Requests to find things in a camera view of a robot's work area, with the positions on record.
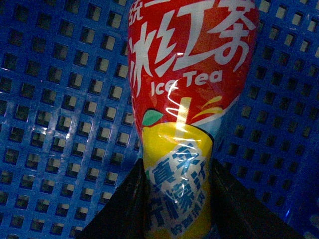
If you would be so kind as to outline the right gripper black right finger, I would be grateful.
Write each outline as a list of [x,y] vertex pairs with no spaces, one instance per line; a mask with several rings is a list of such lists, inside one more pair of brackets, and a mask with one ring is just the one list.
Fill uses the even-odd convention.
[[221,239],[302,239],[217,160],[210,166],[212,217]]

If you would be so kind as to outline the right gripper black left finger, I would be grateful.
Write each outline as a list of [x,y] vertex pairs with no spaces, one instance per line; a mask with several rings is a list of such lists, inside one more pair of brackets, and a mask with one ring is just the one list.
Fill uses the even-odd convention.
[[149,193],[142,159],[77,239],[144,239]]

